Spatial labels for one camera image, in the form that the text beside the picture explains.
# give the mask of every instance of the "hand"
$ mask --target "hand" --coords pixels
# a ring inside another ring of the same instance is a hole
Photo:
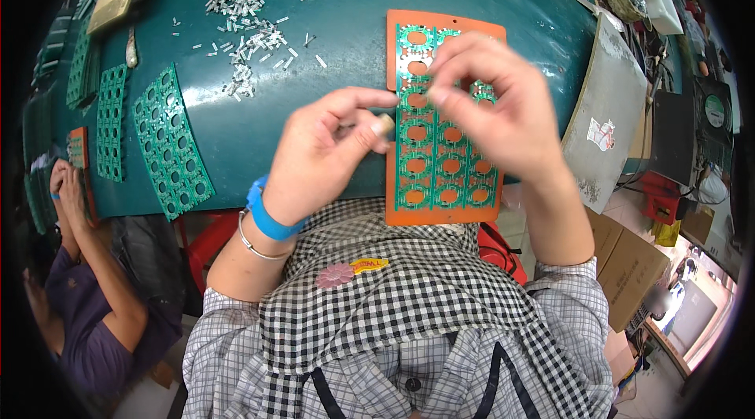
[[[53,165],[52,172],[50,174],[51,195],[57,195],[61,190],[61,185],[63,184],[63,174],[67,169],[70,169],[71,167],[71,164],[63,159],[58,159],[55,161],[55,165]]]
[[[349,87],[293,112],[263,189],[267,213],[293,226],[341,195],[367,152],[388,150],[385,134],[392,122],[365,108],[397,102],[391,92]]]
[[[72,229],[88,227],[84,196],[81,192],[81,170],[69,165],[63,170],[63,184],[58,193],[61,205]]]
[[[509,47],[480,33],[462,34],[438,48],[429,73],[429,100],[500,169],[534,181],[562,161],[545,78]],[[492,84],[498,97],[493,109],[476,107],[453,86],[458,79]]]

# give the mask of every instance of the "button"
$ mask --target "button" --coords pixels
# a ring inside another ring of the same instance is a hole
[[[420,380],[417,378],[409,378],[406,381],[406,389],[411,391],[412,393],[415,391],[419,391],[419,389],[422,387],[422,384],[420,383]]]

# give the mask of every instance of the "black and white checkered shirt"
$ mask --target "black and white checkered shirt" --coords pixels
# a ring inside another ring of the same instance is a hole
[[[380,198],[304,227],[260,303],[213,289],[184,357],[184,417],[607,417],[608,303],[592,259],[524,288],[476,224],[387,226]],[[321,289],[326,266],[388,260]]]

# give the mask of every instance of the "blue watch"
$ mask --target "blue watch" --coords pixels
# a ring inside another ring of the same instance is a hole
[[[268,176],[269,174],[257,179],[251,185],[249,194],[246,196],[246,208],[249,209],[251,216],[254,218],[254,223],[262,234],[274,240],[286,240],[292,235],[298,234],[309,218],[305,217],[293,226],[284,226],[267,213],[265,206],[262,204],[262,192],[265,184],[267,184]]]

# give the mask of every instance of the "green workbench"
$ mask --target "green workbench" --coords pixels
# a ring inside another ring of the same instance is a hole
[[[288,16],[280,30],[299,54],[288,70],[273,70],[275,61],[250,66],[257,80],[254,98],[237,102],[222,93],[230,82],[230,58],[212,51],[228,41],[238,44],[241,32],[221,33],[225,17],[204,14],[207,0],[150,0],[136,22],[138,66],[130,72],[124,99],[122,130],[125,180],[101,178],[92,163],[91,187],[100,217],[161,212],[138,148],[131,104],[157,74],[175,62],[191,128],[217,195],[197,210],[238,208],[245,204],[251,183],[267,173],[286,117],[298,107],[347,85],[385,88],[385,14],[388,9],[415,9],[458,15],[501,24],[508,43],[547,77],[565,131],[590,59],[595,18],[575,0],[265,0],[261,18]],[[173,19],[181,25],[174,28]],[[131,24],[111,29],[102,38],[101,67],[125,61]],[[77,31],[68,36],[65,57],[71,55]],[[316,35],[304,48],[305,33]],[[195,44],[203,44],[193,50]],[[328,64],[323,69],[314,58]],[[64,103],[69,61],[61,61],[54,93],[56,145],[65,148],[67,133],[89,127],[89,155],[94,160],[96,110],[82,117]],[[385,160],[371,154],[356,170],[344,198],[385,193]]]

